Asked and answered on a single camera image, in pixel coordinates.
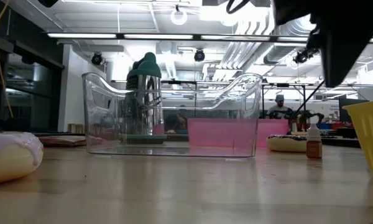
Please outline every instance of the white bottle cap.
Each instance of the white bottle cap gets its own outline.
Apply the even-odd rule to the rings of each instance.
[[[308,129],[307,141],[321,141],[321,131],[316,127],[316,124],[311,124]]]

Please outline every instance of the table surface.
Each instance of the table surface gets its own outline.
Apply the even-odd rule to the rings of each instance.
[[[258,149],[253,159],[99,156],[47,148],[31,175],[0,184],[7,223],[373,223],[360,149],[323,160]]]

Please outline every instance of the donut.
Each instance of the donut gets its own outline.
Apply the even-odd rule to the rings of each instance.
[[[275,152],[306,152],[306,136],[272,134],[267,138],[267,148]]]
[[[23,177],[38,168],[44,148],[31,133],[0,133],[0,182]]]

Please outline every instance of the yellow plastic container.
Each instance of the yellow plastic container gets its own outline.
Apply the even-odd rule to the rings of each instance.
[[[373,101],[343,106],[343,109],[351,116],[359,144],[373,172]]]

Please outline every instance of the small brown bottle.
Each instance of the small brown bottle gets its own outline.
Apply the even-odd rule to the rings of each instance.
[[[306,137],[306,156],[309,159],[322,159],[321,133],[316,124],[311,124]]]

